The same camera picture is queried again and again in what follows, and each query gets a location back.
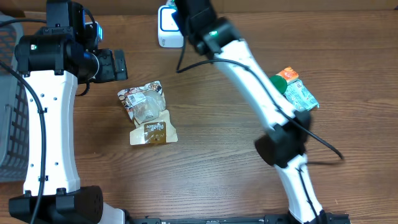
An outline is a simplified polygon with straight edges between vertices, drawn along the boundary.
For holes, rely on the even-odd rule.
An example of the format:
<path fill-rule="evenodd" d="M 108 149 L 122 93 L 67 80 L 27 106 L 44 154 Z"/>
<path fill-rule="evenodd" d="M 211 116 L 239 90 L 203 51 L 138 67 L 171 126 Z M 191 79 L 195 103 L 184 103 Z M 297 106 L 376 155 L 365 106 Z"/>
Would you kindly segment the green lid white jar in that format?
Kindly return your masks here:
<path fill-rule="evenodd" d="M 285 78 L 279 75 L 274 75 L 270 77 L 269 80 L 281 95 L 283 95 L 286 92 L 288 84 Z"/>

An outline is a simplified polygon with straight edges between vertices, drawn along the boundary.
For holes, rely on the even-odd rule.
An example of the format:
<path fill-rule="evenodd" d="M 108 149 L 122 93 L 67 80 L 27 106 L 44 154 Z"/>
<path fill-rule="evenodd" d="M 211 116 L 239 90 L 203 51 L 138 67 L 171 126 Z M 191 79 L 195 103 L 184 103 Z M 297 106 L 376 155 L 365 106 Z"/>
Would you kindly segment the mint green packet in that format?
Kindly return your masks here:
<path fill-rule="evenodd" d="M 284 96 L 298 111 L 310 111 L 320 107 L 319 102 L 309 92 L 301 80 L 290 83 L 287 86 Z"/>

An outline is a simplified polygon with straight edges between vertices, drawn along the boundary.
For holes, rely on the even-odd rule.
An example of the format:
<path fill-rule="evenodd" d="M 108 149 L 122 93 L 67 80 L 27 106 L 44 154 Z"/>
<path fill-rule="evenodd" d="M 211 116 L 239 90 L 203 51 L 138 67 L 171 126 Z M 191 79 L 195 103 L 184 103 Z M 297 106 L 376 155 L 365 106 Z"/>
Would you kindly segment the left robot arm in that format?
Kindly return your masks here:
<path fill-rule="evenodd" d="M 100 49 L 102 30 L 73 1 L 48 1 L 46 25 L 21 37 L 12 72 L 29 107 L 29 163 L 23 194 L 11 198 L 11 217 L 26 223 L 127 223 L 102 190 L 84 187 L 77 172 L 73 110 L 80 84 L 127 79 L 122 50 Z"/>

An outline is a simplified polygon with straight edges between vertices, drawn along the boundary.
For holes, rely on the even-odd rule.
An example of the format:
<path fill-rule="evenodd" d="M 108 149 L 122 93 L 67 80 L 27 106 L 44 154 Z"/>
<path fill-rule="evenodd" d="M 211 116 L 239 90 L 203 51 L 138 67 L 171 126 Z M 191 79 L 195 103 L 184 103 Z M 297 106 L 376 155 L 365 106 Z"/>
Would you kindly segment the small teal tissue packet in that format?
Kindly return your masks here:
<path fill-rule="evenodd" d="M 174 9 L 176 9 L 176 4 L 175 4 L 175 0 L 167 0 L 166 5 L 169 7 L 172 7 Z"/>

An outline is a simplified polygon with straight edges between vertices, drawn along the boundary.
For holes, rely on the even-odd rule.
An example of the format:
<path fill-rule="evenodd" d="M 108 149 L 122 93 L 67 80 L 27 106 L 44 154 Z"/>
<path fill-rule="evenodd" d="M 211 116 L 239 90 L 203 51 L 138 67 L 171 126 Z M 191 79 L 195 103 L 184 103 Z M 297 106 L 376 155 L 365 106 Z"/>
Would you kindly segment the orange tissue packet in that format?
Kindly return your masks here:
<path fill-rule="evenodd" d="M 288 85 L 299 79 L 298 73 L 292 67 L 284 68 L 277 75 L 282 77 Z"/>

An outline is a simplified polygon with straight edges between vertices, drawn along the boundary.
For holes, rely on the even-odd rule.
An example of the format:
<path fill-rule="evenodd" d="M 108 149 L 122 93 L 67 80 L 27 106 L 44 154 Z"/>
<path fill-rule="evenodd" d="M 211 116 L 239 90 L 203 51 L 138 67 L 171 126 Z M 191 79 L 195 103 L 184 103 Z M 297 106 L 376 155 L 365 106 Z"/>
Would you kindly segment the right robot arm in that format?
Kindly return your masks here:
<path fill-rule="evenodd" d="M 299 112 L 269 80 L 238 29 L 218 17 L 209 1 L 176 1 L 173 15 L 185 41 L 223 72 L 250 104 L 265 129 L 255 142 L 262 159 L 279 173 L 295 223 L 321 223 L 323 208 L 308 174 L 305 143 L 311 116 Z"/>

